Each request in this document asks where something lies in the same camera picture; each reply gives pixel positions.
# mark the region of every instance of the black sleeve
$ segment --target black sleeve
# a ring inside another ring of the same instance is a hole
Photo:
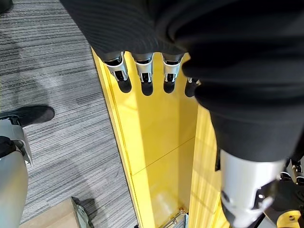
[[[61,0],[101,59],[189,52],[218,147],[252,161],[290,157],[304,124],[303,0]]]
[[[304,123],[304,4],[301,0],[218,0],[164,9],[156,26],[189,51],[218,147],[251,161],[292,154]]]

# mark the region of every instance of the person's foot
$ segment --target person's foot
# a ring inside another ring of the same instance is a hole
[[[54,109],[47,105],[24,106],[13,111],[0,113],[0,119],[17,117],[21,127],[47,122],[54,116]]]
[[[0,14],[8,11],[12,5],[12,0],[0,0]]]

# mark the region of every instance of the gray carpet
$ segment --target gray carpet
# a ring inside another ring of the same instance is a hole
[[[34,167],[22,222],[74,196],[95,228],[133,228],[90,46],[57,0],[15,0],[0,15],[0,110],[29,104],[49,104],[56,117],[25,128]]]

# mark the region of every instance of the floor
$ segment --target floor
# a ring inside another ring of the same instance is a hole
[[[25,222],[73,196],[95,228],[137,224],[90,46],[57,0],[14,0],[0,15],[0,111],[48,104],[25,128],[32,150]]]

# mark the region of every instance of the yellow cabinet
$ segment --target yellow cabinet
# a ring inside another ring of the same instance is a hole
[[[185,96],[182,71],[175,90],[165,93],[162,56],[156,53],[154,92],[145,96],[126,52],[132,90],[124,94],[93,55],[140,227],[162,227],[179,208],[190,211],[191,228],[227,227],[219,201],[220,173],[214,172],[216,142],[209,113]]]
[[[189,208],[198,105],[185,96],[181,71],[175,90],[164,92],[160,53],[154,55],[151,96],[142,94],[130,53],[124,55],[132,83],[127,94],[93,54],[139,225],[158,228],[179,208]]]

